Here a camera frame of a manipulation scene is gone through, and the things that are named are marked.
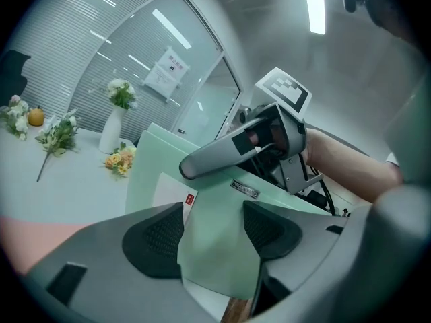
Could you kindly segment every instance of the green paper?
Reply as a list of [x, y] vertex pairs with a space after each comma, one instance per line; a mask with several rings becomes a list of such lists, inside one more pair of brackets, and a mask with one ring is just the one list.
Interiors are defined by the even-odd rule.
[[232, 179], [261, 191], [259, 201], [325, 212], [235, 166], [198, 180], [186, 180], [179, 172], [179, 163], [197, 148], [153, 124], [144, 131], [131, 171], [126, 213], [152, 206], [161, 172], [197, 190], [178, 247], [183, 277], [230, 297], [251, 298], [259, 274], [259, 256], [244, 231], [242, 216], [242, 203], [251, 198], [230, 187]]

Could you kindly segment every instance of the metal bracket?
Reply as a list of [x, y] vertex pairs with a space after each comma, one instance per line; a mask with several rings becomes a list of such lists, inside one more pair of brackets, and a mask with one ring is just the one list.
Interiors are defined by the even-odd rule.
[[290, 194], [296, 194], [323, 179], [322, 174], [308, 177], [304, 171], [300, 154], [280, 161], [279, 165], [271, 171], [271, 175]]

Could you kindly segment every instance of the red label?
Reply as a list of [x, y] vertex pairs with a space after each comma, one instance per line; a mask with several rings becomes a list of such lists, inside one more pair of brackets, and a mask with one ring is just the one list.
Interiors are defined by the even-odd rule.
[[187, 199], [186, 199], [186, 204], [191, 206], [194, 199], [195, 199], [195, 197], [192, 194], [188, 194]]

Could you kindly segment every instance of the white vase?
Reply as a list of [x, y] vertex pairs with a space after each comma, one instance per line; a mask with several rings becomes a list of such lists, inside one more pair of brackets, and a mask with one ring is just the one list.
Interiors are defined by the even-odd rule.
[[121, 123], [126, 112], [127, 109], [114, 105], [100, 138], [99, 150], [101, 152], [110, 154], [114, 149], [120, 147]]

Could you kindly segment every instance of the person's arm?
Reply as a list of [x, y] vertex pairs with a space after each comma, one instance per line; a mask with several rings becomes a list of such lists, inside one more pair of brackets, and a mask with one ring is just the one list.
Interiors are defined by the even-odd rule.
[[399, 186], [403, 178], [392, 163], [380, 163], [315, 129], [307, 129], [305, 162], [360, 198], [373, 203], [382, 193]]

